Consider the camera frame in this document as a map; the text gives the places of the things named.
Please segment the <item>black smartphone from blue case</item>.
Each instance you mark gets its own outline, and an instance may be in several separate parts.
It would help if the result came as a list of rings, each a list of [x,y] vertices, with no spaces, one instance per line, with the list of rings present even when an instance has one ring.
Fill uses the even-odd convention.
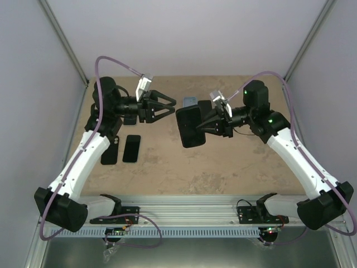
[[[212,102],[210,100],[199,100],[197,105],[200,107],[202,119],[204,119],[212,110]]]

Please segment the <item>light blue cased phone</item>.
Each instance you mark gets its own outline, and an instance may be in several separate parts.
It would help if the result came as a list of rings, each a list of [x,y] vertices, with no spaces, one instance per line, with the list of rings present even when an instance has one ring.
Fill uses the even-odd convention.
[[[198,100],[196,97],[183,97],[183,101],[182,101],[183,108],[194,106],[197,104],[198,104]]]

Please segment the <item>black cased phone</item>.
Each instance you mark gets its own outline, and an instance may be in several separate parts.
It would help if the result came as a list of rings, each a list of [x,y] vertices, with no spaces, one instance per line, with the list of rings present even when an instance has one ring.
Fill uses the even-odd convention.
[[[118,161],[119,137],[115,136],[109,147],[103,152],[100,163],[102,165],[115,165]]]
[[[178,109],[176,121],[184,148],[189,149],[205,144],[205,133],[197,129],[197,126],[202,123],[201,109],[198,105]]]

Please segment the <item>silver smartphone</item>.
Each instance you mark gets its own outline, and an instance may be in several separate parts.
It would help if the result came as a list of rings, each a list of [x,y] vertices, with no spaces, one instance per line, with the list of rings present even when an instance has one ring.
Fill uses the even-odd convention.
[[[135,126],[137,124],[137,116],[127,116],[123,119],[125,126]]]

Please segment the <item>dark teal smartphone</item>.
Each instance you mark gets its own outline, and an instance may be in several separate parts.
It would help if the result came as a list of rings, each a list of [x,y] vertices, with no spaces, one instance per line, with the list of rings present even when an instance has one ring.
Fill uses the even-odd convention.
[[[122,161],[125,163],[136,163],[138,160],[139,147],[141,143],[140,135],[128,135],[124,147]]]

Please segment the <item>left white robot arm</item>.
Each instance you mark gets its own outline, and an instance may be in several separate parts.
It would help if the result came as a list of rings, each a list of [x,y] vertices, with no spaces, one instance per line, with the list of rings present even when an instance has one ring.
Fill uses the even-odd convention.
[[[110,223],[121,219],[119,198],[108,194],[95,198],[80,195],[97,161],[114,146],[124,118],[137,117],[141,123],[153,123],[175,112],[176,100],[150,90],[151,81],[142,76],[134,96],[122,96],[125,89],[109,76],[95,82],[94,103],[78,147],[58,177],[34,194],[44,222],[76,232],[96,218],[104,217]]]

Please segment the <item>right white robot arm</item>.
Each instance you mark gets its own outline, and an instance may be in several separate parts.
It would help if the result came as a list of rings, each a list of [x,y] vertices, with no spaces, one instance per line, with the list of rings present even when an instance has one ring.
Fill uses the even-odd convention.
[[[198,130],[217,136],[232,137],[233,129],[248,125],[254,135],[274,150],[301,183],[302,199],[267,194],[257,200],[256,216],[268,223],[276,216],[298,218],[311,230],[328,226],[348,210],[354,189],[330,175],[302,145],[285,116],[270,108],[269,92],[260,80],[243,88],[242,107],[232,108],[223,94],[210,94],[215,108],[197,126]]]

